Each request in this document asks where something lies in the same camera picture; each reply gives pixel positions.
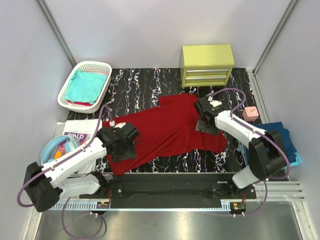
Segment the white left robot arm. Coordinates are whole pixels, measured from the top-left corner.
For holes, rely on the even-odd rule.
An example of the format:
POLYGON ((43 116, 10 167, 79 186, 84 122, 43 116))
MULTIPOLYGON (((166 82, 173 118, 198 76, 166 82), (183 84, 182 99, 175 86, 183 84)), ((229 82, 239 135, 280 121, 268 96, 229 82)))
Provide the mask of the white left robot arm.
POLYGON ((72 174, 107 155, 117 162, 136 158, 139 140, 140 132, 131 123, 98 127, 86 143, 63 157, 43 165, 31 163, 26 169, 21 191, 26 192, 31 206, 39 213, 72 197, 103 198, 110 191, 105 176, 97 171, 76 177, 72 174))

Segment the red t shirt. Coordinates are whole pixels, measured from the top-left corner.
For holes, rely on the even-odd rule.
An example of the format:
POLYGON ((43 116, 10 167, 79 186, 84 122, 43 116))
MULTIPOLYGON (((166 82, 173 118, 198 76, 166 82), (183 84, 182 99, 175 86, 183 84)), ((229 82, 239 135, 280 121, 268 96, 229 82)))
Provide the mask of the red t shirt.
POLYGON ((140 133, 135 147, 136 158, 115 162, 107 156, 111 171, 122 175, 131 169, 151 162, 157 157, 171 157, 192 150, 222 153, 227 139, 196 130, 199 115, 194 107, 198 98, 182 93, 161 96, 158 106, 114 118, 115 123, 131 123, 140 133))

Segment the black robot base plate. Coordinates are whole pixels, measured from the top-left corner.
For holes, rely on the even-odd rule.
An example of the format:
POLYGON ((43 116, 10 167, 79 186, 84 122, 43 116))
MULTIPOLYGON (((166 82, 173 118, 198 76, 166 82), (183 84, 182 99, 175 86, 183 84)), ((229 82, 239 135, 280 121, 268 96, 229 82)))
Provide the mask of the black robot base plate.
POLYGON ((82 199, 106 199, 112 209, 213 209, 222 200, 256 199, 253 186, 230 189, 233 173, 126 173, 113 176, 101 194, 82 194, 82 199))

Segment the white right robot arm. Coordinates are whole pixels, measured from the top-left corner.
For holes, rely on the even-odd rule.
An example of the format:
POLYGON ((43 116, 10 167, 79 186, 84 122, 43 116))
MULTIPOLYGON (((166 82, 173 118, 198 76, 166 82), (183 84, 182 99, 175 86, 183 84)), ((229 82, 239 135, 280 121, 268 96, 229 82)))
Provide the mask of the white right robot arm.
POLYGON ((254 127, 233 115, 220 101, 202 97, 193 104, 198 113, 196 130, 211 135, 225 131, 248 149, 248 166, 227 185, 228 195, 239 198, 251 184, 266 180, 290 165, 281 135, 276 130, 254 127))

